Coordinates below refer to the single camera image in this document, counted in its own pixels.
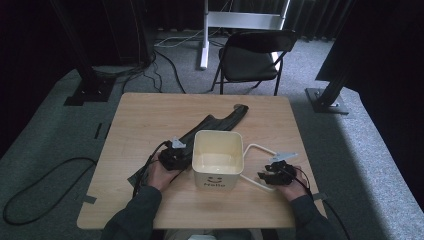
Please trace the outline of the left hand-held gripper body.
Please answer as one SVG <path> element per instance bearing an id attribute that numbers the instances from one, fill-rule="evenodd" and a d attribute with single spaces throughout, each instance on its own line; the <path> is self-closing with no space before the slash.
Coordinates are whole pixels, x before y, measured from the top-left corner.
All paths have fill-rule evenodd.
<path id="1" fill-rule="evenodd" d="M 186 169 L 186 157 L 184 150 L 186 144 L 178 138 L 173 137 L 170 141 L 165 142 L 166 148 L 159 154 L 159 161 L 168 170 L 184 170 Z"/>

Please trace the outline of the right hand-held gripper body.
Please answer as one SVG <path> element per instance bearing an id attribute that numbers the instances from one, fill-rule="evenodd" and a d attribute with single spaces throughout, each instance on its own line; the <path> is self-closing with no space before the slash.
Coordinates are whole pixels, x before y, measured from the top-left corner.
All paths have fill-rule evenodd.
<path id="1" fill-rule="evenodd" d="M 295 157 L 296 153 L 277 152 L 270 158 L 274 171 L 271 172 L 269 183 L 271 185 L 289 185 L 296 178 L 295 168 L 288 164 L 288 158 Z"/>

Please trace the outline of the cream plastic bin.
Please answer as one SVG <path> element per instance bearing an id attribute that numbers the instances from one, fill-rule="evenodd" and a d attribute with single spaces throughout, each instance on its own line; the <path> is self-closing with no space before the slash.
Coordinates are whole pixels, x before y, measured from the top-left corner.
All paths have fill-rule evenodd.
<path id="1" fill-rule="evenodd" d="M 271 156 L 275 152 L 258 144 L 243 147 L 242 136 L 232 131 L 201 130 L 195 134 L 192 154 L 194 182 L 198 189 L 231 191 L 240 178 L 272 192 L 259 180 L 253 180 L 242 174 L 244 157 L 252 148 L 264 151 Z"/>

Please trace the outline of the black trash bag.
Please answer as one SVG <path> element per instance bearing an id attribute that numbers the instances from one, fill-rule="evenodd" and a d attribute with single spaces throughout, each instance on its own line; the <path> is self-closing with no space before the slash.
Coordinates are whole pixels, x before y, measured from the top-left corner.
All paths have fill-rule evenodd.
<path id="1" fill-rule="evenodd" d="M 249 107 L 244 105 L 242 107 L 234 109 L 227 117 L 223 119 L 215 118 L 213 115 L 209 114 L 197 126 L 191 129 L 188 133 L 178 138 L 181 142 L 186 144 L 186 148 L 184 150 L 185 157 L 186 157 L 186 169 L 192 163 L 194 139 L 197 132 L 201 130 L 230 131 L 238 125 L 238 123 L 247 114 L 248 110 L 249 110 Z M 154 155 L 158 151 L 160 151 L 161 153 L 161 151 L 166 148 L 166 145 L 165 145 L 166 141 L 160 143 L 152 152 L 152 154 L 149 156 L 144 166 L 141 167 L 139 170 L 137 170 L 133 175 L 131 175 L 127 179 L 127 181 L 130 183 L 130 185 L 133 188 L 136 188 L 136 186 L 142 182 L 143 178 L 146 175 L 148 165 L 153 161 Z"/>

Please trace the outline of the person's right hand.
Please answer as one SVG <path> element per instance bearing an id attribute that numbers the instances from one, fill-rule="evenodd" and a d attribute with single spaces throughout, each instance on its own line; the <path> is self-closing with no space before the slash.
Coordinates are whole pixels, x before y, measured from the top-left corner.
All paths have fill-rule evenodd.
<path id="1" fill-rule="evenodd" d="M 307 195 L 307 180 L 302 176 L 299 166 L 295 166 L 296 179 L 289 185 L 277 185 L 276 189 L 281 192 L 287 201 L 293 201 L 299 197 Z"/>

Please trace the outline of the person's left hand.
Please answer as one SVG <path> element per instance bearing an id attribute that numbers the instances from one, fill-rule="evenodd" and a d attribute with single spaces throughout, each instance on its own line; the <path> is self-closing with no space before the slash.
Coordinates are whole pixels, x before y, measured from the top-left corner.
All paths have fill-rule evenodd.
<path id="1" fill-rule="evenodd" d="M 149 165 L 147 185 L 163 192 L 179 174 L 179 170 L 167 170 L 161 162 L 155 161 Z"/>

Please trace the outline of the person's legs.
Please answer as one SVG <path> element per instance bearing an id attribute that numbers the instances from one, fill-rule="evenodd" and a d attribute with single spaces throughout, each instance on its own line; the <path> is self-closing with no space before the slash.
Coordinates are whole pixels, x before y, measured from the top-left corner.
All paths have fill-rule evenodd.
<path id="1" fill-rule="evenodd" d="M 264 240 L 259 229 L 170 229 L 164 240 Z"/>

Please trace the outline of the black folding chair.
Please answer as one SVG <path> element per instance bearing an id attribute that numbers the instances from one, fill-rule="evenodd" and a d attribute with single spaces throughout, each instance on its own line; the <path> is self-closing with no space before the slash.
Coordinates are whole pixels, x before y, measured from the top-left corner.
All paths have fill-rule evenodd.
<path id="1" fill-rule="evenodd" d="M 255 82 L 254 88 L 264 81 L 276 80 L 274 96 L 278 94 L 284 56 L 291 52 L 297 41 L 293 30 L 241 31 L 232 34 L 219 50 L 219 64 L 211 86 L 219 86 L 223 94 L 228 83 Z"/>

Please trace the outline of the dark curtain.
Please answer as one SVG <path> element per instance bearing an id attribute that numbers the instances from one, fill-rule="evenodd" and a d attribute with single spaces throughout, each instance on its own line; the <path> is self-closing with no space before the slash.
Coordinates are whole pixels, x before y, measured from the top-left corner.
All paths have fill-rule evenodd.
<path id="1" fill-rule="evenodd" d="M 201 30 L 205 0 L 145 0 L 153 24 L 164 31 Z M 210 11 L 279 14 L 287 0 L 208 0 Z M 284 29 L 299 38 L 333 40 L 355 0 L 290 0 Z"/>
<path id="2" fill-rule="evenodd" d="M 353 0 L 317 78 L 359 93 L 424 210 L 424 0 Z"/>

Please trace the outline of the black stand with base plate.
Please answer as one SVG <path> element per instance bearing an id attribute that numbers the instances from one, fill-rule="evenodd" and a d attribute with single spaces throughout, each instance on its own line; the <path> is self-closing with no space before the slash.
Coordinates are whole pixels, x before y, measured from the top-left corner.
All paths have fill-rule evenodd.
<path id="1" fill-rule="evenodd" d="M 325 89 L 306 88 L 306 95 L 316 113 L 329 113 L 348 115 L 349 110 L 345 106 L 340 92 L 347 82 L 345 77 L 347 70 L 342 70 L 331 80 Z"/>
<path id="2" fill-rule="evenodd" d="M 66 42 L 70 45 L 68 54 L 81 78 L 78 87 L 65 100 L 64 105 L 82 106 L 86 102 L 107 102 L 113 90 L 115 78 L 99 76 L 94 71 L 61 0 L 49 0 L 49 2 L 62 26 Z"/>

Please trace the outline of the white desk frame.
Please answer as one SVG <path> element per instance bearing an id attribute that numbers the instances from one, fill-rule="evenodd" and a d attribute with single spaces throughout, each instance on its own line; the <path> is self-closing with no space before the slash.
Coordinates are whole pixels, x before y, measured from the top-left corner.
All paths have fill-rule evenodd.
<path id="1" fill-rule="evenodd" d="M 209 0 L 203 0 L 203 39 L 200 69 L 208 67 L 209 28 L 235 28 L 254 30 L 282 30 L 291 0 L 284 0 L 279 14 L 210 11 Z"/>

